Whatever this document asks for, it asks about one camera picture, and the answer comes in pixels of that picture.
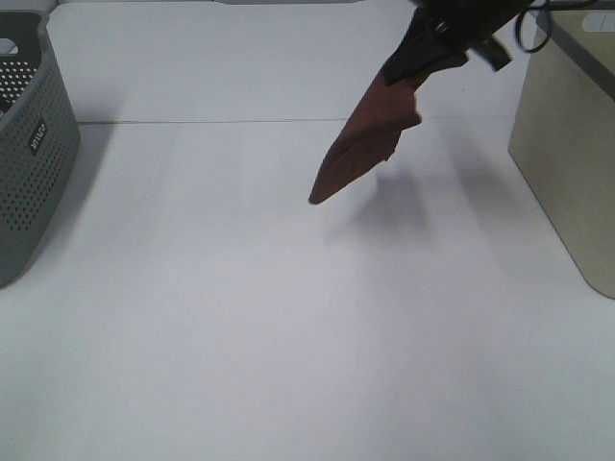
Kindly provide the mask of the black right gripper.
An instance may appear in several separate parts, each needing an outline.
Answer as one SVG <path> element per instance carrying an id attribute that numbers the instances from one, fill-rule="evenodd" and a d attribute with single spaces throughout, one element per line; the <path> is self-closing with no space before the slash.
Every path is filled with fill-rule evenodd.
<path id="1" fill-rule="evenodd" d="M 464 65 L 473 50 L 494 71 L 511 62 L 495 34 L 512 18 L 512 2 L 415 1 L 416 9 L 404 38 L 383 65 L 387 85 L 419 82 L 429 75 Z"/>

